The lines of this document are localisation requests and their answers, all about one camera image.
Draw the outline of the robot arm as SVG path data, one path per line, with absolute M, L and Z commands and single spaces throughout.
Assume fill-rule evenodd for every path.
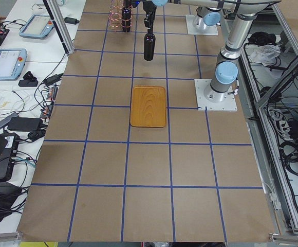
M 240 57 L 240 49 L 249 33 L 252 22 L 256 19 L 257 13 L 280 1 L 143 1 L 143 9 L 147 15 L 148 30 L 152 30 L 155 7 L 162 7 L 167 3 L 179 5 L 198 6 L 197 16 L 201 23 L 207 25 L 205 18 L 212 12 L 230 10 L 236 13 L 231 31 L 221 48 L 215 74 L 210 84 L 205 87 L 203 94 L 205 98 L 213 103 L 220 103 L 225 100 L 228 89 L 238 76 L 236 61 Z
M 204 30 L 207 27 L 216 26 L 220 22 L 220 9 L 212 7 L 198 7 L 193 21 L 195 28 Z

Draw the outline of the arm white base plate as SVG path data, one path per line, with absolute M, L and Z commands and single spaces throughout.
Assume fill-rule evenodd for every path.
M 211 88 L 211 79 L 194 79 L 194 83 L 199 111 L 237 111 L 231 86 L 227 92 L 217 93 Z
M 203 17 L 198 15 L 186 15 L 188 34 L 217 36 L 217 23 L 220 21 L 220 14 L 217 12 L 209 13 Z

